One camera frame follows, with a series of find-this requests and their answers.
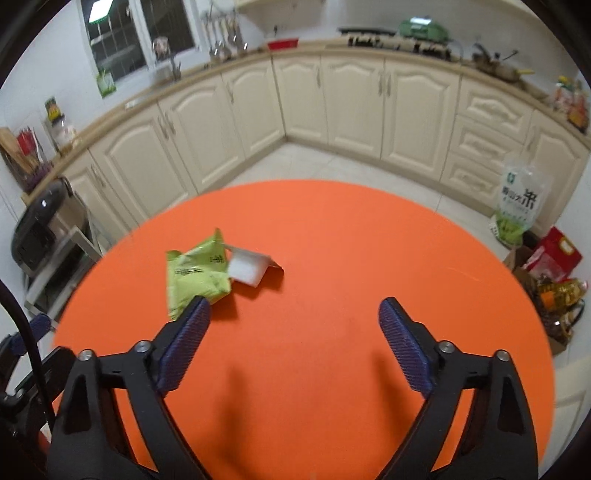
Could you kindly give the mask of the green yellow snack bag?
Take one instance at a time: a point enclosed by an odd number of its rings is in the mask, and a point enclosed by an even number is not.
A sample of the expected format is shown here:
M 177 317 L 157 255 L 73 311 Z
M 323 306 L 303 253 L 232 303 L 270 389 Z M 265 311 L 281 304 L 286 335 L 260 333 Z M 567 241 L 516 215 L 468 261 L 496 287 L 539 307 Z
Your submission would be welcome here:
M 189 251 L 166 252 L 166 297 L 170 320 L 176 320 L 195 296 L 211 304 L 231 293 L 228 257 L 221 230 Z

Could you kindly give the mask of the kitchen faucet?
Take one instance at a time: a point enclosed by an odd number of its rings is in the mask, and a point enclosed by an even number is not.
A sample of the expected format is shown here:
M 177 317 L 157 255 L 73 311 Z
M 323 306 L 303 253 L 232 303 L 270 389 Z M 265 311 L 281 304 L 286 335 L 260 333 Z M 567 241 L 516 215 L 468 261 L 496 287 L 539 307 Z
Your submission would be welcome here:
M 180 63 L 175 61 L 175 52 L 171 49 L 169 39 L 164 36 L 155 38 L 151 44 L 152 53 L 157 62 L 168 62 L 173 81 L 181 79 Z

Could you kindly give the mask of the metal appliance stand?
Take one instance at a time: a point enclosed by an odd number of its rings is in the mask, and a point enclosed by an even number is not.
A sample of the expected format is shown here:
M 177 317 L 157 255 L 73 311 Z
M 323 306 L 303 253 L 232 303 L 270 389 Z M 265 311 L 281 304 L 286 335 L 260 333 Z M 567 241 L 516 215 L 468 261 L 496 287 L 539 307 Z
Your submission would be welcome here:
M 27 313 L 48 315 L 56 329 L 70 297 L 113 245 L 110 234 L 92 214 L 86 227 L 71 228 L 57 241 L 40 270 L 25 278 Z

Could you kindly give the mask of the purple utensil holder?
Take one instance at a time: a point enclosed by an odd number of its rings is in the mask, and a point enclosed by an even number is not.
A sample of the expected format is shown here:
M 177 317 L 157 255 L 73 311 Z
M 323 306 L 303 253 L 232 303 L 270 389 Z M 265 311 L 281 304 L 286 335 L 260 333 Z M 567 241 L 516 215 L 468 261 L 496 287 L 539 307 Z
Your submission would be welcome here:
M 9 171 L 26 194 L 31 193 L 52 170 L 52 162 L 45 158 L 35 132 L 25 128 L 14 135 L 2 127 L 1 157 Z

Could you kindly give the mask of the large glass jar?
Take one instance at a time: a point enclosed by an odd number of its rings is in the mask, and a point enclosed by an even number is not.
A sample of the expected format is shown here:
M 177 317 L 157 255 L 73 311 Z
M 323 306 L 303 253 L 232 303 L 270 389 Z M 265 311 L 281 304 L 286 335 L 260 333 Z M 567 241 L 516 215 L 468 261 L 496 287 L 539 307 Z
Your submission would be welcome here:
M 45 109 L 46 124 L 51 140 L 59 154 L 65 156 L 72 151 L 77 143 L 77 131 L 61 111 L 54 97 L 50 97 L 45 102 Z

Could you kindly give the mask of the orange round table cloth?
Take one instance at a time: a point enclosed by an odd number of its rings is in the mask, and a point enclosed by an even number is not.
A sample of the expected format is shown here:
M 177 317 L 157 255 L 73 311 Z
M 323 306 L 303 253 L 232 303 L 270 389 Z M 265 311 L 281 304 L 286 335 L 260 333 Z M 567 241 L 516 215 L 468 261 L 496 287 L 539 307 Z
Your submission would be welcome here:
M 216 479 L 373 479 L 423 398 L 378 322 L 395 297 L 437 339 L 508 351 L 545 447 L 554 367 L 540 320 L 503 257 L 446 217 L 329 181 L 269 181 L 187 200 L 144 222 L 71 297 L 54 341 L 99 355 L 166 323 L 166 255 L 215 231 L 276 263 L 235 284 L 167 405 Z

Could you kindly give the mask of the white rice bag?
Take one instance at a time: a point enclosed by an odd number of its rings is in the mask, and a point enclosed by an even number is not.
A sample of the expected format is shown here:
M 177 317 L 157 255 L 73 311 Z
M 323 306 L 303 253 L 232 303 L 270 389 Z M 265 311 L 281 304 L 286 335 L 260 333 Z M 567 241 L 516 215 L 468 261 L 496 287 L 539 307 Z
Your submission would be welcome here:
M 490 229 L 505 247 L 522 245 L 523 236 L 538 219 L 551 193 L 553 178 L 522 156 L 505 157 L 500 190 Z

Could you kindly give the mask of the green dish soap bottle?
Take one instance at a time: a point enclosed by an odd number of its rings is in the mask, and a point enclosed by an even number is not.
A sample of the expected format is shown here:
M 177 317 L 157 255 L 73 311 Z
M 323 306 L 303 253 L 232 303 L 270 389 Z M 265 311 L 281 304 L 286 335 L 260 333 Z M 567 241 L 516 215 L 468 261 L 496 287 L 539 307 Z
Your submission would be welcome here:
M 116 83 L 112 73 L 105 69 L 100 69 L 96 76 L 96 83 L 102 98 L 105 98 L 116 91 Z

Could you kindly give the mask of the window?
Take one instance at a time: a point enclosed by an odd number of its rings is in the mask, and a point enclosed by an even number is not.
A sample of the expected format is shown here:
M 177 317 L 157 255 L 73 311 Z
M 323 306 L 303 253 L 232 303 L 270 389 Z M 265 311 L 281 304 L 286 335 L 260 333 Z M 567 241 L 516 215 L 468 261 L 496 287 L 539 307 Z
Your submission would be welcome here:
M 193 11 L 187 1 L 80 1 L 91 57 L 99 76 L 122 81 L 161 60 L 155 42 L 168 40 L 173 54 L 198 46 Z

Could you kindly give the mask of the lower cabinets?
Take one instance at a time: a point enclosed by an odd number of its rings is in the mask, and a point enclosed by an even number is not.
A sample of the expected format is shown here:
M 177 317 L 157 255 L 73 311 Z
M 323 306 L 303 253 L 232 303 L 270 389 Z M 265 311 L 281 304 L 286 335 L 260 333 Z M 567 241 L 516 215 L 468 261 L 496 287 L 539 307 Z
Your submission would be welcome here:
M 211 64 L 133 98 L 83 132 L 52 177 L 80 162 L 120 236 L 294 142 L 410 178 L 488 214 L 509 154 L 552 178 L 534 224 L 559 218 L 590 140 L 526 91 L 417 54 L 317 46 Z

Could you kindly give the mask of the hanging utensil rack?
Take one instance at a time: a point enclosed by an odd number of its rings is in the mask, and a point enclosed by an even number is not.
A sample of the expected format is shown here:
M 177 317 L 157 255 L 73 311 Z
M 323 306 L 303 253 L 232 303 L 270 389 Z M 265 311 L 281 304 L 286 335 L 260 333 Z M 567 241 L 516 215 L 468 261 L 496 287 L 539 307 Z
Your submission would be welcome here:
M 208 1 L 200 13 L 200 20 L 213 63 L 228 62 L 249 52 L 249 43 L 243 38 L 235 4 L 222 6 L 219 1 Z

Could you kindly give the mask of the condiment bottles group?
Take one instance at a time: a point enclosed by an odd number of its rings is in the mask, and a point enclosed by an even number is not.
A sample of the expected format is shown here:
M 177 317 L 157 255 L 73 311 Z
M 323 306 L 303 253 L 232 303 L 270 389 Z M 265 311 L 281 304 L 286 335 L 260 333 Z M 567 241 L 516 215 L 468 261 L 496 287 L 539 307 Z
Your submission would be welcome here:
M 581 133 L 587 133 L 590 124 L 589 102 L 580 80 L 559 76 L 552 107 Z

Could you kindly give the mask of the steel wok pan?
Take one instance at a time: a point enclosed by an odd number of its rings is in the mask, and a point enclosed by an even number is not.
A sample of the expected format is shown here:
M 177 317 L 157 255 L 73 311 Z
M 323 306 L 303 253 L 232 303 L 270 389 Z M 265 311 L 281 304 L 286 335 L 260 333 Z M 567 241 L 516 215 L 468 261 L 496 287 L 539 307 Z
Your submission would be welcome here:
M 491 55 L 480 43 L 475 43 L 476 52 L 472 54 L 472 60 L 476 68 L 494 78 L 507 83 L 518 83 L 524 76 L 534 75 L 531 69 L 518 69 L 503 61 L 499 53 Z

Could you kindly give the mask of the gas stove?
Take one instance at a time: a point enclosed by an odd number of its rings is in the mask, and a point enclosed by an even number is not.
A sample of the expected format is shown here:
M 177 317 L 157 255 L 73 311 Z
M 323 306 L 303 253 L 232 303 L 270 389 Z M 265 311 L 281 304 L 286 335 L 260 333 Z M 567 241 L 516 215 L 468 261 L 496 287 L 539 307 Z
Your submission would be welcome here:
M 346 38 L 346 45 L 349 47 L 401 51 L 448 62 L 453 60 L 449 42 L 404 37 L 396 31 L 380 28 L 339 27 L 337 31 Z

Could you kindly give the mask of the green electric cooker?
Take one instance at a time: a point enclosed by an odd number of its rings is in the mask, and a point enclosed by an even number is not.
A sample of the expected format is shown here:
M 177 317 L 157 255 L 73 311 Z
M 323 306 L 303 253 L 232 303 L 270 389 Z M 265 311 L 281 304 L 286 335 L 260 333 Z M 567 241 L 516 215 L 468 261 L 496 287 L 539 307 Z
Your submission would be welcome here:
M 402 21 L 399 33 L 406 38 L 438 44 L 447 44 L 451 41 L 450 33 L 443 25 L 426 17 L 412 17 Z

